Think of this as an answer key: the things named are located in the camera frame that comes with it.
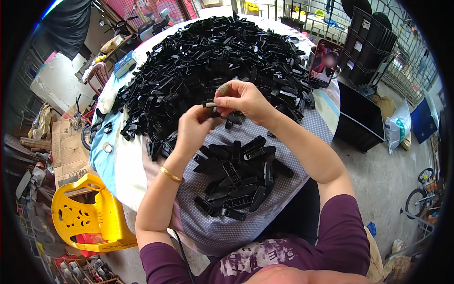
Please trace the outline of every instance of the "bangle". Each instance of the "bangle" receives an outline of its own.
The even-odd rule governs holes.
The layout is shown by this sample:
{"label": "bangle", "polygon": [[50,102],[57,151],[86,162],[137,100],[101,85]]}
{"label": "bangle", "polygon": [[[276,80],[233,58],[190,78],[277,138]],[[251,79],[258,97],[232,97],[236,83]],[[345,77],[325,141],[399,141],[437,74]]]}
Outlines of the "bangle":
{"label": "bangle", "polygon": [[179,177],[177,177],[176,175],[173,175],[173,174],[169,173],[169,171],[166,170],[166,168],[164,168],[164,167],[162,167],[162,166],[161,166],[159,169],[161,170],[161,172],[162,172],[163,174],[165,174],[166,176],[168,176],[171,180],[173,180],[173,181],[176,182],[176,183],[179,183],[179,184],[180,184],[180,183],[182,183],[182,182],[184,181],[184,178],[183,178],[183,177],[182,177],[182,178],[179,178]]}

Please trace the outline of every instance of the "black crate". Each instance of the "black crate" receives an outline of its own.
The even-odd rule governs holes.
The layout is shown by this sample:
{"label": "black crate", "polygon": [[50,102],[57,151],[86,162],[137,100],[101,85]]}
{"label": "black crate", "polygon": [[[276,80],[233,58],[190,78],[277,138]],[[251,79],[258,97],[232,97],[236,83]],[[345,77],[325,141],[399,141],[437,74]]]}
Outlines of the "black crate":
{"label": "black crate", "polygon": [[355,86],[361,86],[369,83],[377,69],[366,69],[356,59],[354,59],[348,51],[344,50],[341,55],[339,66],[342,68],[342,73],[345,78]]}
{"label": "black crate", "polygon": [[380,50],[358,36],[351,27],[348,28],[344,50],[366,69],[377,69],[382,60],[390,55],[390,52]]}
{"label": "black crate", "polygon": [[377,21],[372,15],[356,7],[353,7],[353,18],[350,27],[359,37],[367,40],[375,48],[386,52],[391,52],[397,40],[396,34]]}
{"label": "black crate", "polygon": [[339,83],[340,116],[334,137],[362,152],[385,141],[381,109],[347,85]]}

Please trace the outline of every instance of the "purple shirt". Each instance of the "purple shirt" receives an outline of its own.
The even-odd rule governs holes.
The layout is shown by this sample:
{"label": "purple shirt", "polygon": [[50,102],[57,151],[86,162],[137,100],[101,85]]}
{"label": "purple shirt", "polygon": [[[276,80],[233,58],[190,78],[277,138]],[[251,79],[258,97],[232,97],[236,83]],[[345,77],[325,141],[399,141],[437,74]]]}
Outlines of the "purple shirt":
{"label": "purple shirt", "polygon": [[[148,244],[140,250],[140,258],[149,284],[191,283],[183,259],[168,244]],[[254,242],[211,263],[194,278],[196,283],[243,283],[270,264],[366,275],[369,241],[355,198],[343,194],[327,201],[320,214],[316,246],[298,237]]]}

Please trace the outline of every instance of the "table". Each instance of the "table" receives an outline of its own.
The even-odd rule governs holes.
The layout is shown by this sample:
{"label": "table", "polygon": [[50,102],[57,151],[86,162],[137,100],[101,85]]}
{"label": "table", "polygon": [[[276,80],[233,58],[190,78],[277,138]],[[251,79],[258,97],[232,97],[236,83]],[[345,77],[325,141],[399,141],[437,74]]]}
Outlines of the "table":
{"label": "table", "polygon": [[[132,35],[128,35],[126,36],[123,41],[117,46],[115,47],[115,49],[109,51],[107,54],[106,54],[106,58],[103,59],[102,62],[107,62],[108,60],[110,60],[112,58],[113,55],[115,55],[115,53],[120,49],[122,48],[127,42],[128,40],[132,37]],[[93,62],[93,60],[95,60],[98,56],[101,55],[101,51],[98,52],[98,54],[93,57],[93,59],[90,61],[87,61],[78,71],[78,73],[80,73],[82,70],[84,70],[84,73],[82,74],[82,77],[78,80],[80,83],[83,83],[83,84],[86,84],[87,83],[87,78],[88,78],[88,74],[90,72],[90,66],[91,66],[91,63]]]}
{"label": "table", "polygon": [[[245,17],[265,30],[272,28],[279,34],[298,37],[300,42],[297,46],[306,54],[309,54],[310,48],[314,46],[310,40],[289,26],[257,16],[246,15]],[[167,35],[173,34],[178,28],[197,20],[175,25],[139,46],[135,50],[137,66],[146,60],[146,51],[151,50],[154,45]],[[111,76],[99,97],[98,107],[103,113],[110,111],[118,89],[127,84],[132,77],[131,72],[120,79]],[[333,80],[327,89],[314,90],[313,94],[316,110],[305,108],[301,125],[331,144],[340,113],[337,81]],[[98,131],[91,146],[90,165],[118,200],[137,211],[143,195],[159,172],[159,166],[164,163],[164,158],[160,157],[157,162],[151,161],[145,148],[146,137],[137,135],[136,139],[126,141],[120,135],[125,115],[126,110],[116,115],[110,112],[107,114],[104,124],[112,121],[113,131],[108,135]],[[257,135],[267,137],[267,130],[246,119],[243,125],[235,125],[231,130],[226,130],[223,126],[217,127],[207,136],[205,145],[225,144],[225,141],[232,143],[234,140],[246,143]],[[107,154],[102,150],[105,142],[113,146],[112,153]],[[194,173],[192,170],[197,163],[193,160],[189,162],[184,172],[186,181],[178,190],[169,226],[180,232],[183,243],[202,254],[225,255],[253,241],[295,196],[309,177],[295,156],[277,138],[267,137],[266,145],[276,146],[276,157],[292,168],[295,176],[292,179],[279,177],[272,194],[257,211],[248,213],[244,222],[224,216],[212,218],[196,208],[193,200],[198,195],[204,196],[203,191],[208,184],[208,179],[202,174]]]}

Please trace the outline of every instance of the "bicycle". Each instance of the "bicycle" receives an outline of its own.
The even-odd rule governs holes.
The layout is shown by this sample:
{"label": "bicycle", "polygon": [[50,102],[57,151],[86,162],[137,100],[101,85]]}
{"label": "bicycle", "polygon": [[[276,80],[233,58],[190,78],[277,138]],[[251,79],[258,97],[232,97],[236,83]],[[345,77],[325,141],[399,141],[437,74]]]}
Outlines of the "bicycle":
{"label": "bicycle", "polygon": [[413,190],[407,198],[405,203],[405,211],[416,216],[420,217],[423,213],[426,206],[432,206],[433,199],[435,196],[441,195],[436,187],[438,182],[438,174],[434,179],[435,171],[432,168],[424,169],[418,175],[418,181],[422,185],[415,190]]}
{"label": "bicycle", "polygon": [[[82,132],[80,134],[80,139],[82,140],[82,145],[88,150],[91,150],[91,141],[94,137],[95,132],[91,131],[91,120],[93,119],[93,114],[96,109],[96,105],[98,104],[98,95],[94,95],[93,97],[93,103],[91,105],[88,105],[90,108],[88,112],[84,115],[81,115],[81,117],[85,120],[85,126],[82,129]],[[90,134],[89,136],[89,142],[87,142],[86,135]]]}

